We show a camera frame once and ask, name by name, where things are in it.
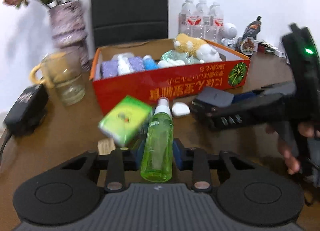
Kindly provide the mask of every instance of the white robot figurine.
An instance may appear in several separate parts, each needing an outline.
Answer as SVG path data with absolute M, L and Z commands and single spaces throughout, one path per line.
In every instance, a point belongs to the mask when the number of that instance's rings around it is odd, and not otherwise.
M 236 42 L 233 40 L 238 34 L 237 28 L 234 24 L 225 23 L 222 30 L 223 39 L 222 45 L 234 49 Z

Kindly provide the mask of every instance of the snack package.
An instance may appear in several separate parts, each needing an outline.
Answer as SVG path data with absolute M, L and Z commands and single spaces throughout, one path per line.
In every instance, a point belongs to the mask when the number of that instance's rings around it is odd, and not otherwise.
M 255 21 L 247 26 L 241 40 L 237 43 L 238 52 L 251 57 L 254 50 L 254 40 L 261 28 L 261 16 L 258 16 Z
M 152 114 L 152 107 L 126 96 L 99 123 L 99 129 L 112 137 L 120 147 L 125 147 L 139 133 Z

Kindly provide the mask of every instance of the green spray bottle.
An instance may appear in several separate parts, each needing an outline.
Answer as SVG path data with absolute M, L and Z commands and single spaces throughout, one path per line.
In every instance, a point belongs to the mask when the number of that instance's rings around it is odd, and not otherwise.
M 151 182 L 165 182 L 172 177 L 173 122 L 169 100 L 160 98 L 150 121 L 144 148 L 141 177 Z

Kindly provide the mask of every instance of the yellow plush toy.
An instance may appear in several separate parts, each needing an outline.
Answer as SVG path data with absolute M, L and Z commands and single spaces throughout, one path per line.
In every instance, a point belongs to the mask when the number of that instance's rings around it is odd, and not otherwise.
M 193 55 L 204 62 L 221 61 L 219 53 L 203 39 L 178 34 L 173 40 L 173 45 L 176 51 L 189 53 L 190 56 Z

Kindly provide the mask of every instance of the water bottle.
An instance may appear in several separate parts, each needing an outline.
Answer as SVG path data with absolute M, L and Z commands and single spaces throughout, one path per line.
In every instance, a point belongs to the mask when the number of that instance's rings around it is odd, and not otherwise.
M 193 37 L 205 39 L 207 27 L 210 25 L 209 8 L 207 0 L 199 0 L 196 5 L 198 15 L 201 17 L 201 23 L 193 26 Z
M 179 14 L 179 33 L 192 36 L 193 16 L 195 13 L 196 6 L 193 4 L 193 0 L 186 0 Z
M 218 34 L 223 28 L 223 12 L 218 2 L 213 2 L 210 6 L 210 26 L 216 26 L 216 34 Z
M 150 121 L 141 162 L 141 177 L 151 182 L 165 182 L 172 177 L 173 122 L 169 100 L 160 98 Z
M 158 66 L 150 55 L 143 57 L 143 63 L 146 70 L 157 69 Z

